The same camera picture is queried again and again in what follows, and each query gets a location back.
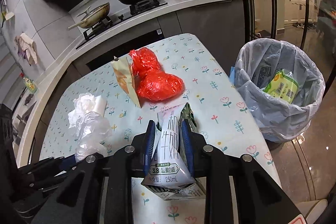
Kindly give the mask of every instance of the red object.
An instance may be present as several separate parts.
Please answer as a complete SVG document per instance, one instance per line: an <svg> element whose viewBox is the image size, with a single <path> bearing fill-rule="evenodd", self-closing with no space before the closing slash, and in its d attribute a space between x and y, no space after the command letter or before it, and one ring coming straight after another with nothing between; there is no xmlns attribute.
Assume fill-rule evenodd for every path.
<svg viewBox="0 0 336 224"><path fill-rule="evenodd" d="M184 89L183 80L164 71L150 71L142 80L136 93L152 101L162 101L178 95Z"/></svg>
<svg viewBox="0 0 336 224"><path fill-rule="evenodd" d="M133 60L132 69L134 75L139 75L143 80L147 73L152 70L161 70L160 63L154 52L144 47L137 51L131 50L129 52Z"/></svg>

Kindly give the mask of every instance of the green package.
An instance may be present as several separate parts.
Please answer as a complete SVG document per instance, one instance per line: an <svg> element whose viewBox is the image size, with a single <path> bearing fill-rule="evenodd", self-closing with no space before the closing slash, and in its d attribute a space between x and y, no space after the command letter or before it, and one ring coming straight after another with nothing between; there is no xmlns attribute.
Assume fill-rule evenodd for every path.
<svg viewBox="0 0 336 224"><path fill-rule="evenodd" d="M273 80L265 87L264 92L280 98L288 103L292 103L299 85L291 77L291 73L285 74L284 70L278 71Z"/></svg>

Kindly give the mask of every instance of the silver bolt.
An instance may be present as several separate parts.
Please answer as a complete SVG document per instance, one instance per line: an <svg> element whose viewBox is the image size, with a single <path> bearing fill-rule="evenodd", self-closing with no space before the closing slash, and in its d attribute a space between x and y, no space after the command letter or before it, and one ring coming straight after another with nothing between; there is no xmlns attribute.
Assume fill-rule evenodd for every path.
<svg viewBox="0 0 336 224"><path fill-rule="evenodd" d="M127 153L132 153L134 150L135 148L132 145L128 145L127 147L125 147L125 152Z"/></svg>
<svg viewBox="0 0 336 224"><path fill-rule="evenodd" d="M245 154L245 155L243 155L243 160L247 161L247 162L250 162L252 160L252 156L248 155L248 154Z"/></svg>
<svg viewBox="0 0 336 224"><path fill-rule="evenodd" d="M86 162L88 162L88 163L92 163L92 162L94 162L95 160L96 160L96 157L93 156L93 155L90 155L90 156L87 156L87 157L86 157Z"/></svg>
<svg viewBox="0 0 336 224"><path fill-rule="evenodd" d="M203 150L205 152L212 152L213 151L213 147L211 145L207 144L207 145L203 146Z"/></svg>

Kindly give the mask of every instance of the table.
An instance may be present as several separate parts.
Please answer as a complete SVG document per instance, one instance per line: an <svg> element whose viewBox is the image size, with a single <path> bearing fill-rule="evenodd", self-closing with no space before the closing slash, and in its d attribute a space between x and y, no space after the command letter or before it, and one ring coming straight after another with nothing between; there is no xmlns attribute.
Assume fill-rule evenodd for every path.
<svg viewBox="0 0 336 224"><path fill-rule="evenodd" d="M147 47L157 55L165 72L183 79L185 90L182 95L172 101L142 102L142 108L137 108L119 87L108 63L77 80L64 92L48 127L40 159L75 153L78 140L74 130L68 129L68 113L74 109L73 99L80 93L102 95L108 101L105 117L113 135L104 145L109 155L130 144L135 135L145 132L150 119L157 121L157 112L189 102L199 133L204 135L207 143L228 155L251 154L280 185L272 156L251 113L223 69L197 37L185 33ZM134 223L203 223L205 199L163 201L142 186L141 181L132 178Z"/></svg>

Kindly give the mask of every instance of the snack wrapper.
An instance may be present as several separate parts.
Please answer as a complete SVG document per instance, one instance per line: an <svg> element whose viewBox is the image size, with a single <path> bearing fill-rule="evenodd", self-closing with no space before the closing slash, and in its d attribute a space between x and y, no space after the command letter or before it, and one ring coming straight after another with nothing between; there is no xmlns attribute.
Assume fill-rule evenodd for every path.
<svg viewBox="0 0 336 224"><path fill-rule="evenodd" d="M126 56L111 61L119 86L131 98L133 103L141 108L138 96L135 92L135 83L132 66L128 63Z"/></svg>
<svg viewBox="0 0 336 224"><path fill-rule="evenodd" d="M189 173L180 138L182 120L187 118L192 130L196 128L190 105L164 110L157 117L161 134L156 134L150 170L141 184L163 200L205 198L200 180Z"/></svg>
<svg viewBox="0 0 336 224"><path fill-rule="evenodd" d="M292 103L297 89L297 82L293 79L292 73L285 70L278 71L273 80L265 87L264 92L269 95Z"/></svg>

